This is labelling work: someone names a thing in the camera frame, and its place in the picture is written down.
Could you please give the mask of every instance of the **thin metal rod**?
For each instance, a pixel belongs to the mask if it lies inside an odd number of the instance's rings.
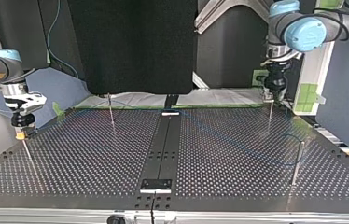
[[[114,117],[113,117],[113,109],[111,105],[111,94],[107,94],[107,100],[108,100],[108,108],[110,110],[110,117],[111,117],[111,123],[114,124]]]
[[[270,121],[272,119],[272,112],[273,112],[273,101],[271,101]]]
[[[27,146],[27,144],[26,144],[26,141],[25,140],[22,140],[22,142],[23,142],[23,146],[24,146],[24,148],[25,148],[25,150],[26,150],[26,153],[27,153],[27,157],[29,158],[29,160],[33,160],[33,158],[32,158],[32,155],[30,154],[30,151],[29,151],[29,148],[28,148],[28,146]]]
[[[294,168],[294,173],[293,173],[293,179],[291,181],[291,185],[294,186],[296,184],[297,181],[297,175],[300,169],[300,163],[301,163],[301,157],[303,155],[303,149],[305,148],[305,142],[300,142],[300,148],[299,148],[299,153],[297,155],[297,159],[296,159],[296,166]]]

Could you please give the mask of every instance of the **metal bracket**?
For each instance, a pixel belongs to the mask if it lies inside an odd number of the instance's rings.
[[[207,91],[209,86],[194,72],[192,73],[192,82],[200,89]]]
[[[170,194],[172,188],[171,179],[145,179],[140,193]]]
[[[210,0],[195,20],[196,32],[202,34],[228,9],[236,6],[250,7],[268,23],[269,5],[272,2],[272,0]]]

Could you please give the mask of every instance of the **black bracket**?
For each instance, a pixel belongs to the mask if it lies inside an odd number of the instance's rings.
[[[163,109],[163,116],[175,116],[179,115],[179,112],[172,109],[172,106],[177,104],[178,95],[170,94],[166,96],[165,107]]]

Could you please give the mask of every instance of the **end effector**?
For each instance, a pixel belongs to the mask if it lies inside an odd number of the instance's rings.
[[[47,101],[39,92],[30,92],[21,66],[21,57],[16,50],[0,50],[0,84],[6,106],[13,112],[11,125],[17,139],[24,140],[35,130],[35,116]]]
[[[270,8],[266,66],[270,74],[264,81],[277,101],[286,93],[286,71],[290,60],[323,43],[349,39],[349,0],[345,7],[321,9],[315,14],[301,14],[298,0],[277,1]]]

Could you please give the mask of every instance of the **metal probe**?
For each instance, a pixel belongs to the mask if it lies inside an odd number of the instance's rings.
[[[29,148],[28,148],[28,146],[27,146],[27,144],[26,144],[26,141],[25,140],[22,140],[22,142],[23,142],[23,146],[24,146],[24,148],[25,148],[25,150],[26,150],[26,153],[27,153],[27,157],[29,158],[29,160],[33,160],[33,158],[32,158],[32,155],[30,154],[30,151],[29,151]]]
[[[109,107],[109,110],[110,110],[111,123],[114,124],[113,109],[112,109],[112,106],[111,106],[111,95],[110,95],[110,93],[107,94],[107,99],[108,99],[108,107]]]

